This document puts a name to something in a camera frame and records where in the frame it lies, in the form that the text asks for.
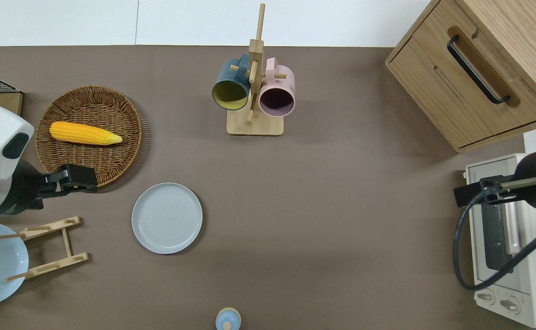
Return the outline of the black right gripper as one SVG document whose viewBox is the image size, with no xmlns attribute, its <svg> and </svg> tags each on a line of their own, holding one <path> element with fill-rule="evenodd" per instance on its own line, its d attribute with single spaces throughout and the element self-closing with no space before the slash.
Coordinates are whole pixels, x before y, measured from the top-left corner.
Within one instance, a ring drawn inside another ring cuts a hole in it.
<svg viewBox="0 0 536 330">
<path fill-rule="evenodd" d="M 501 204 L 501 183 L 503 183 L 503 176 L 490 176 L 481 178 L 480 182 L 453 188 L 453 197 L 457 207 L 461 208 L 469 204 L 479 193 L 482 193 L 480 204 Z"/>
</svg>

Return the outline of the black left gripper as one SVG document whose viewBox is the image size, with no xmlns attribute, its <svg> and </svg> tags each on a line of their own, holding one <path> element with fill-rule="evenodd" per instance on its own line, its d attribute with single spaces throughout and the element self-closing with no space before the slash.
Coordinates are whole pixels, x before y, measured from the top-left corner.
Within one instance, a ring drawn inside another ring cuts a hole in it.
<svg viewBox="0 0 536 330">
<path fill-rule="evenodd" d="M 40 197 L 64 197 L 72 191 L 98 191 L 98 179 L 94 168 L 67 164 L 66 170 L 46 174 L 40 184 Z"/>
</svg>

